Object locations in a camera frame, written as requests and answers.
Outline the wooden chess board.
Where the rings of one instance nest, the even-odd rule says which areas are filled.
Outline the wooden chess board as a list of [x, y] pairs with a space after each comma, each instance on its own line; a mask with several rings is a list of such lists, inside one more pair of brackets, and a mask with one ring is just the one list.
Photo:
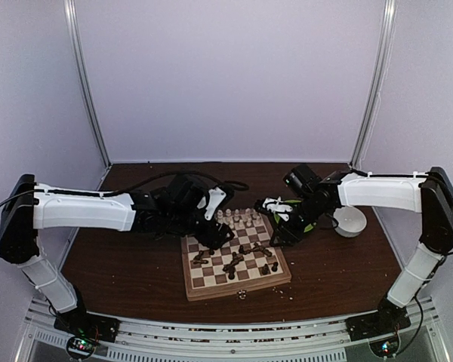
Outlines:
[[233, 231], [233, 239], [209, 250], [195, 238], [181, 240], [183, 279], [189, 301], [215, 299], [277, 287], [291, 281], [283, 252], [270, 246], [268, 218], [252, 209], [225, 210], [217, 220]]

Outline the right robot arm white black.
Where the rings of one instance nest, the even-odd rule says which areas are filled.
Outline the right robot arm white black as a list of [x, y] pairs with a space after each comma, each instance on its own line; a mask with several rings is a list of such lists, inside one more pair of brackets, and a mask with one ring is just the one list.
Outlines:
[[453, 250], [453, 184], [446, 170], [433, 166], [426, 172], [388, 174], [350, 168], [321, 178], [307, 164], [300, 164], [284, 182], [297, 202], [265, 198], [259, 206], [260, 211], [279, 218], [276, 240], [282, 245], [300, 242], [305, 228], [321, 216], [353, 207], [376, 210], [390, 237], [402, 231], [420, 233], [410, 258], [372, 316], [377, 332], [389, 332]]

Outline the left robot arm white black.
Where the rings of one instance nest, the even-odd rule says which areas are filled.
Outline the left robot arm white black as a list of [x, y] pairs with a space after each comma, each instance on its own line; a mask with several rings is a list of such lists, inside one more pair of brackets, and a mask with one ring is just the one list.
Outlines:
[[78, 335], [93, 329], [80, 292], [45, 257], [37, 241], [41, 229], [73, 227], [118, 232], [193, 236], [210, 250], [232, 240], [228, 225], [215, 220], [216, 211], [235, 193], [231, 182], [208, 175], [177, 171], [172, 181], [151, 192], [132, 186], [114, 192], [61, 189], [22, 175], [8, 199], [0, 203], [0, 258], [19, 266], [50, 302], [56, 315]]

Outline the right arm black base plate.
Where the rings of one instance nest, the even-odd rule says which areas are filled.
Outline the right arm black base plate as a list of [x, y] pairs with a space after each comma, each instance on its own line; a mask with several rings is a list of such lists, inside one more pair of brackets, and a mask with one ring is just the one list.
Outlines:
[[383, 318], [377, 312], [347, 318], [345, 323], [352, 342], [394, 334], [411, 326], [411, 321], [406, 316], [395, 319]]

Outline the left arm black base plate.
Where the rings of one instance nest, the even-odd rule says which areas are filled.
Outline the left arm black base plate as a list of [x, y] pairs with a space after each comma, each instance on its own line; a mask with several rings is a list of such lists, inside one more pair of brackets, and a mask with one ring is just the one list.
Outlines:
[[114, 342], [119, 331], [120, 321], [116, 318], [96, 314], [67, 317], [60, 314], [56, 317], [54, 328], [100, 342]]

